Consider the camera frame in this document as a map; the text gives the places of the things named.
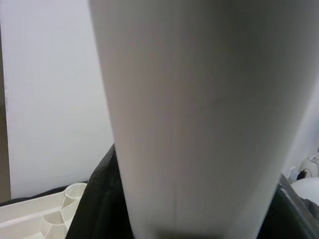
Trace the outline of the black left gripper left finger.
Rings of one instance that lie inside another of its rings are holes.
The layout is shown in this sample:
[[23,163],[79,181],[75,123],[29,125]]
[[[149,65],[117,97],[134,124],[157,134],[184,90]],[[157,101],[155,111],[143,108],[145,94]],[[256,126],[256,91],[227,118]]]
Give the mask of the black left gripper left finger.
[[91,174],[68,239],[133,239],[115,145]]

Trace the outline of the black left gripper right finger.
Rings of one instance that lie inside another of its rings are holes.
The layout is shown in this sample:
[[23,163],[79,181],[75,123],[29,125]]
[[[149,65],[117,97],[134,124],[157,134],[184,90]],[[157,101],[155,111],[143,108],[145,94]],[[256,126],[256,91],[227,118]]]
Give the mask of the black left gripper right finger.
[[317,239],[319,206],[303,199],[281,175],[264,218],[265,239]]

